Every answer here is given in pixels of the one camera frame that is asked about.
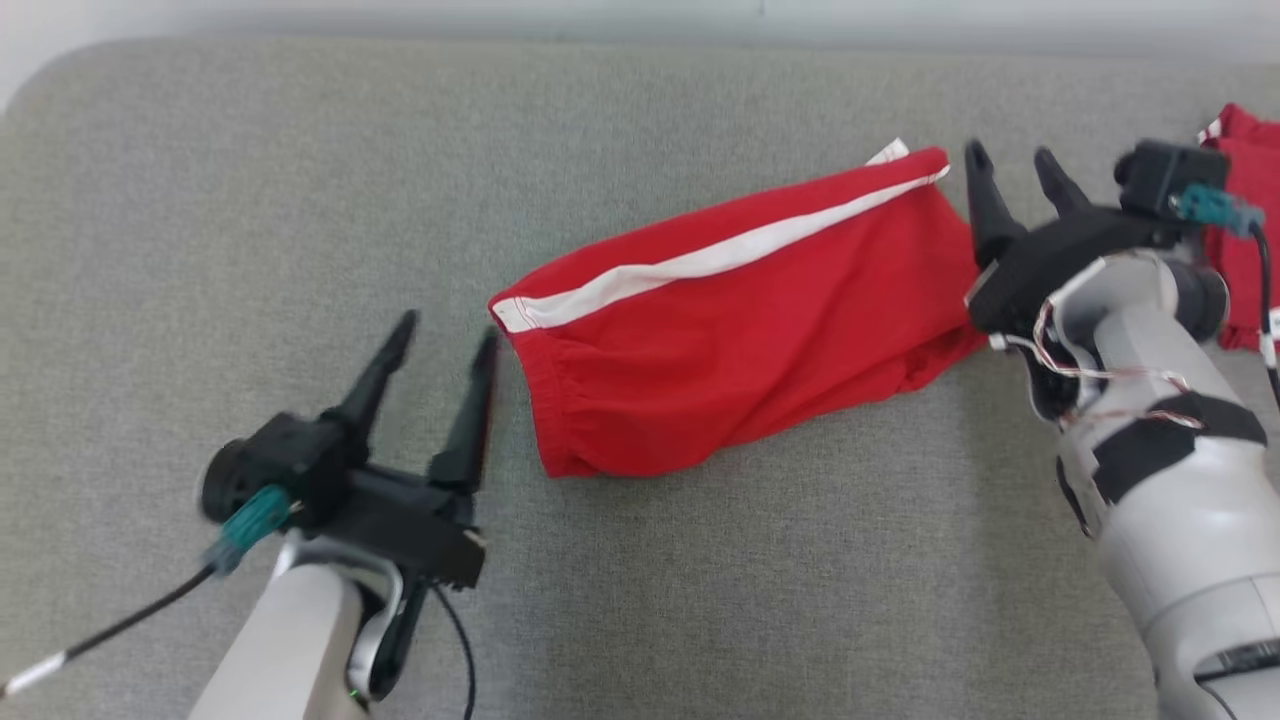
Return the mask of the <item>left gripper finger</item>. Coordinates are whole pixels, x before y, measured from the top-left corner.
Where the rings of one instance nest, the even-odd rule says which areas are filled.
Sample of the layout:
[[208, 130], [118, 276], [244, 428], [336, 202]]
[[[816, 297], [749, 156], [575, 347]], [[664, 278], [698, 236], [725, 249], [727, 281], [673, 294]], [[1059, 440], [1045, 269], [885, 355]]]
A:
[[498, 377], [499, 332], [488, 328], [468, 370], [468, 386], [445, 445], [428, 465], [428, 483], [454, 495], [475, 495], [483, 483]]
[[352, 466], [362, 466], [370, 457], [370, 434], [387, 386], [402, 368], [417, 324], [419, 311], [404, 311], [343, 400], [321, 413], [321, 423], [338, 429], [346, 461]]

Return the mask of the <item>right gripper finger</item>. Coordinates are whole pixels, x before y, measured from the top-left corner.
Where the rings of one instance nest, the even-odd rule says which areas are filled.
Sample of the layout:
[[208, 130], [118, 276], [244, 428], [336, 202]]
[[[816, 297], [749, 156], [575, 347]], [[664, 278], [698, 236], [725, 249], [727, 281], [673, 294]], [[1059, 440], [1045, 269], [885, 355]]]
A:
[[1062, 169], [1048, 147], [1038, 147], [1033, 164], [1043, 196], [1053, 205], [1059, 219], [1087, 214], [1094, 204], [1079, 184]]
[[1009, 211], [995, 182], [995, 164], [979, 140], [966, 143], [964, 170], [974, 259], [986, 270], [1023, 240], [1028, 229]]

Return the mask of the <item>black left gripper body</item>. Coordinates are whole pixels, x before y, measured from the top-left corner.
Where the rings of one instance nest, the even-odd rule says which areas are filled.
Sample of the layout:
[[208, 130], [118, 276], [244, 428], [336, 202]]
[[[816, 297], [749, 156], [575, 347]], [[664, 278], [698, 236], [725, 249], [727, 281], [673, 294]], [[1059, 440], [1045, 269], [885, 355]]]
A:
[[367, 465], [348, 475], [344, 502], [319, 534], [390, 560], [407, 577], [471, 589], [486, 560], [475, 523], [475, 493], [428, 478]]

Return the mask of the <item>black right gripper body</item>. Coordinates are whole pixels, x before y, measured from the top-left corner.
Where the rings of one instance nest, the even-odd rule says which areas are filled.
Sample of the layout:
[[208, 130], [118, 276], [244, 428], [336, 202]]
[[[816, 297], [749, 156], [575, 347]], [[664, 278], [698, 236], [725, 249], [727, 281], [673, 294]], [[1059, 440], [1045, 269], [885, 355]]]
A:
[[1133, 249], [1155, 249], [1155, 236], [1172, 229], [1169, 222], [1117, 208], [1094, 208], [1038, 225], [980, 270], [966, 296], [969, 322], [986, 334], [1028, 331], [1041, 304], [1093, 261]]

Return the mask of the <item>red basketball jersey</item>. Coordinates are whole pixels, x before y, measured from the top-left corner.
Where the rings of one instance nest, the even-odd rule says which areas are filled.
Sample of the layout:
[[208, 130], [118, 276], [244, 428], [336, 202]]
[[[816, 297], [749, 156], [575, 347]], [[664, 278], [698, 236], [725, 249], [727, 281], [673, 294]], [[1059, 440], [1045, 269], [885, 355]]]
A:
[[[1219, 150], [1229, 159], [1226, 192], [1265, 214], [1274, 282], [1268, 309], [1280, 313], [1280, 120], [1260, 119], [1229, 102], [1199, 132], [1198, 140], [1203, 147]], [[1224, 277], [1230, 293], [1230, 311], [1219, 333], [1219, 345], [1254, 352], [1260, 347], [1261, 307], [1256, 242], [1216, 227], [1206, 229], [1203, 238], [1207, 259]]]

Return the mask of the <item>red shorts with white stripe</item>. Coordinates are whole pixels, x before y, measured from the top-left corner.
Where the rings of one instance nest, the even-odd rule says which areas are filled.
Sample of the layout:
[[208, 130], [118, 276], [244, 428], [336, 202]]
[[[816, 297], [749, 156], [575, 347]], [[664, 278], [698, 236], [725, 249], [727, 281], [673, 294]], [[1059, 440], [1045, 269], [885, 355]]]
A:
[[943, 149], [602, 240], [498, 292], [547, 475], [660, 477], [925, 388], [974, 354]]

